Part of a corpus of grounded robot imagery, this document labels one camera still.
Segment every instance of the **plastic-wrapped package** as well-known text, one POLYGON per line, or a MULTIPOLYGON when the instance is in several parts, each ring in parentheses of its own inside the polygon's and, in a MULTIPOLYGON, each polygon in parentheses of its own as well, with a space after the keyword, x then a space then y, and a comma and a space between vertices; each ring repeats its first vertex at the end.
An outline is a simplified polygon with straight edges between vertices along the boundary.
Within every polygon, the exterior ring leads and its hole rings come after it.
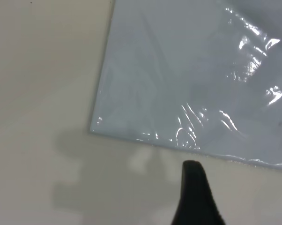
POLYGON ((91 131, 282 169, 282 48, 224 1, 117 0, 91 131))

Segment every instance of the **plastic bag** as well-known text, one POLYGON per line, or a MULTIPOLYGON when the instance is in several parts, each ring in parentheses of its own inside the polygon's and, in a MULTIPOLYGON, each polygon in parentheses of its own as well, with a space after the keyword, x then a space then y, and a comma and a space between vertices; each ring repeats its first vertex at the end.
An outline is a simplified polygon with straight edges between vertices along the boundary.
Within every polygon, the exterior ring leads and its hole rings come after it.
POLYGON ((117 0, 91 131, 282 168, 282 48, 224 1, 117 0))

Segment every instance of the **black object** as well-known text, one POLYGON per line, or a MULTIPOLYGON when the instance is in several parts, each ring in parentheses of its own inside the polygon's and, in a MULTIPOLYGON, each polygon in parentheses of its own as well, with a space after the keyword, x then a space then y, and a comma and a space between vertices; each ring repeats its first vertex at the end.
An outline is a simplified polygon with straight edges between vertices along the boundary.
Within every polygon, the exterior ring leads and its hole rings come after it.
POLYGON ((172 225, 225 225, 199 162, 183 163, 181 197, 172 225))

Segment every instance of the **white surface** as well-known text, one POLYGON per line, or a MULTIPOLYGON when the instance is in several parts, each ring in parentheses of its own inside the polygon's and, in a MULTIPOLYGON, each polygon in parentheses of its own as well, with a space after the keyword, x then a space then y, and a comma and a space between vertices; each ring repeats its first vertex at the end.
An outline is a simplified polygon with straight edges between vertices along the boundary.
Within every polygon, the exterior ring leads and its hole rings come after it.
POLYGON ((31 1, 0 1, 0 225, 169 224, 186 159, 227 224, 282 224, 282 172, 87 134, 110 3, 31 1))

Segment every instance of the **beige table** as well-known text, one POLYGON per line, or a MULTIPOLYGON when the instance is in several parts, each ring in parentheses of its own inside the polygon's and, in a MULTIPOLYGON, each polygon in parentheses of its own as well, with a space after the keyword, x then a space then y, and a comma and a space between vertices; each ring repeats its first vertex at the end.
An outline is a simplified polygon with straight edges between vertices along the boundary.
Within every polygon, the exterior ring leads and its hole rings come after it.
POLYGON ((282 172, 87 133, 110 9, 0 0, 0 225, 170 224, 186 159, 227 224, 282 224, 282 172))

